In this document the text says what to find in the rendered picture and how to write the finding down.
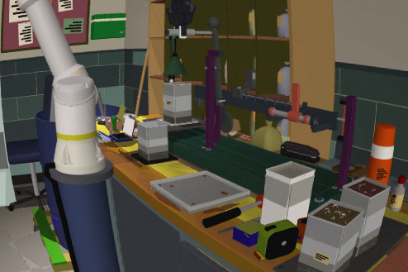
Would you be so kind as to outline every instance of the red bottle cap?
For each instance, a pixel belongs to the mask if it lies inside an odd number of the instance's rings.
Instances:
[[[405,182],[406,182],[406,177],[404,175],[400,175],[400,177],[398,178],[398,183],[403,184]]]

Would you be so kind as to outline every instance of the small blue container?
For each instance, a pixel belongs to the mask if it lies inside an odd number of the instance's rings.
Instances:
[[[237,227],[234,227],[232,239],[242,243],[244,246],[255,246],[258,243],[259,230],[262,224],[256,221],[248,221]]]

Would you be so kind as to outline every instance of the red bulletin board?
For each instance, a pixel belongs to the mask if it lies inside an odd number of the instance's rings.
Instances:
[[[91,0],[50,0],[70,45],[88,44]],[[2,53],[40,49],[26,13],[13,0],[2,0]]]

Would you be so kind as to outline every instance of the workbench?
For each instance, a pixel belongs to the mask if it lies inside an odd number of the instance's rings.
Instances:
[[[182,133],[169,133],[169,139],[173,137],[172,134],[178,138],[182,137]],[[228,141],[225,140],[226,137],[223,137],[222,141],[227,144]],[[170,151],[174,150],[174,146],[175,144],[172,142],[170,145],[169,141]],[[274,267],[300,253],[299,248],[296,248],[290,255],[276,260],[259,261],[254,256],[256,246],[248,248],[234,241],[232,231],[218,233],[242,222],[240,219],[236,218],[208,229],[202,225],[202,219],[214,215],[215,212],[237,207],[237,203],[190,215],[150,187],[150,181],[166,178],[153,169],[153,165],[141,164],[130,156],[130,152],[117,147],[116,144],[105,143],[101,144],[101,147],[105,157],[114,165],[114,176],[107,181],[107,187],[122,271],[266,272],[273,271]],[[202,168],[197,167],[198,163],[193,165],[186,160],[178,162],[191,170],[206,169],[205,165],[200,165]],[[315,181],[318,181],[321,175],[316,173],[318,175]],[[251,193],[252,202],[256,195]]]

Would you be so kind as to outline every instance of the square metal tray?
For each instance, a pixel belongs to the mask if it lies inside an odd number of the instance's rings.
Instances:
[[[209,171],[150,182],[150,187],[192,214],[250,196],[250,191]]]

